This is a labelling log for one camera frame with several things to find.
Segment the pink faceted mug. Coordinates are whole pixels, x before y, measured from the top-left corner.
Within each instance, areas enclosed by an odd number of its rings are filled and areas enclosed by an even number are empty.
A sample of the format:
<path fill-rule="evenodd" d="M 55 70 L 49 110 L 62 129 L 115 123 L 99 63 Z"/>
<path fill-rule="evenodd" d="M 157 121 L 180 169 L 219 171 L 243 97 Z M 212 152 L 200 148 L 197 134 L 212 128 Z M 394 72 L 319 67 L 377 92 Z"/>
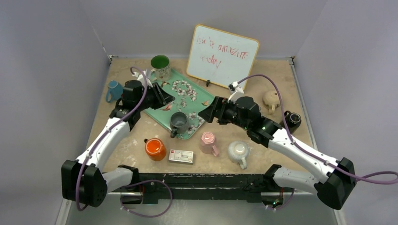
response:
<path fill-rule="evenodd" d="M 216 136 L 212 132 L 204 132 L 200 139 L 200 150 L 204 154 L 212 154 L 218 157 L 220 152 L 216 147 Z"/>

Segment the floral mug green inside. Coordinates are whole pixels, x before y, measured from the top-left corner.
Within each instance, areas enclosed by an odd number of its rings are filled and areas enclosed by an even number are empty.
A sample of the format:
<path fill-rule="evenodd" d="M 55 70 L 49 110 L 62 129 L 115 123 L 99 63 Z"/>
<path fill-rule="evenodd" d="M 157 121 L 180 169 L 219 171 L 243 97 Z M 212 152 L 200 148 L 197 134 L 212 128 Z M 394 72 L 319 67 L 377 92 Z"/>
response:
<path fill-rule="evenodd" d="M 171 78 L 170 60 L 165 55 L 156 55 L 150 62 L 153 68 L 153 75 L 159 82 L 168 81 Z"/>

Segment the blue grey mug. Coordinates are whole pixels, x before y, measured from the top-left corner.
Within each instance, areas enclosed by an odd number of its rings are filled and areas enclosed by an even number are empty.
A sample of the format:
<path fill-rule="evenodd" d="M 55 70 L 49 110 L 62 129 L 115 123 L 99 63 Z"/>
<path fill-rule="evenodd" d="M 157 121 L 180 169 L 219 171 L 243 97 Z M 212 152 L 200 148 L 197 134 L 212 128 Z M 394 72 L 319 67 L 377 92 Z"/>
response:
<path fill-rule="evenodd" d="M 176 112 L 171 115 L 169 125 L 171 129 L 170 137 L 175 138 L 178 134 L 183 134 L 188 130 L 188 117 L 183 112 Z"/>

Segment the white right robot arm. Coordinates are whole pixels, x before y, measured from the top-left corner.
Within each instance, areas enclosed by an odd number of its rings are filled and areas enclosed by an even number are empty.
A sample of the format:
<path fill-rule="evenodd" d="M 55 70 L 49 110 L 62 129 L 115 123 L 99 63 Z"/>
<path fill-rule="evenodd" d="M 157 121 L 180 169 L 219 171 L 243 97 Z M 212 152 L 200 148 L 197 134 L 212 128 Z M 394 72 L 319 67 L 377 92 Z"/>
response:
<path fill-rule="evenodd" d="M 261 115 L 252 97 L 240 97 L 232 103 L 216 96 L 198 115 L 208 123 L 217 118 L 220 125 L 237 125 L 253 142 L 287 156 L 307 170 L 300 172 L 280 165 L 271 166 L 263 179 L 265 188 L 270 191 L 278 187 L 302 190 L 317 195 L 328 207 L 340 210 L 357 184 L 347 175 L 347 172 L 355 172 L 351 160 L 327 156 L 289 136 L 287 129 Z"/>

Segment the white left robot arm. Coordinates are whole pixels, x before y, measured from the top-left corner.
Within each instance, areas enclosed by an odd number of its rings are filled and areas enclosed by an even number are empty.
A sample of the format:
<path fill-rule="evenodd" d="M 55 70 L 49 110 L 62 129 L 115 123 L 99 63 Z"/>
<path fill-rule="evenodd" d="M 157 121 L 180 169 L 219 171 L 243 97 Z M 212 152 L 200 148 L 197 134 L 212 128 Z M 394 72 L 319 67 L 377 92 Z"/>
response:
<path fill-rule="evenodd" d="M 118 188 L 136 191 L 140 185 L 137 168 L 120 165 L 106 173 L 103 168 L 117 145 L 137 124 L 143 110 L 160 109 L 174 100 L 157 83 L 127 81 L 95 141 L 74 161 L 66 160 L 61 166 L 63 198 L 74 201 L 77 210 L 83 211 L 88 206 L 100 206 L 106 194 Z"/>

